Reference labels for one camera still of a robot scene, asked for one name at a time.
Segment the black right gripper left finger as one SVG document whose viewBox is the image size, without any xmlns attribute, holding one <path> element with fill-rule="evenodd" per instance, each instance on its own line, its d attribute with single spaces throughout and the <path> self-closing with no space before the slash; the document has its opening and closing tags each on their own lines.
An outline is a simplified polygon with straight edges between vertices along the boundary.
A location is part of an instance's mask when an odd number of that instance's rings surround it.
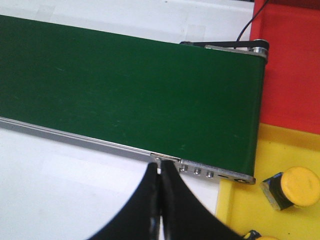
<svg viewBox="0 0 320 240">
<path fill-rule="evenodd" d="M 158 240 L 160 231 L 160 175 L 149 163 L 138 187 L 122 209 L 91 240 Z"/>
</svg>

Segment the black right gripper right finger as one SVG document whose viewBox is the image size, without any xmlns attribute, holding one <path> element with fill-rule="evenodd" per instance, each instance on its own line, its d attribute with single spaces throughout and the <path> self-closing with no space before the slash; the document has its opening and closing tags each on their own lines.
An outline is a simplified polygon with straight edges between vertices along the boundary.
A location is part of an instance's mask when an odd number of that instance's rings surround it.
<svg viewBox="0 0 320 240">
<path fill-rule="evenodd" d="M 174 163 L 160 164 L 160 200 L 166 240 L 241 240 L 196 198 Z"/>
</svg>

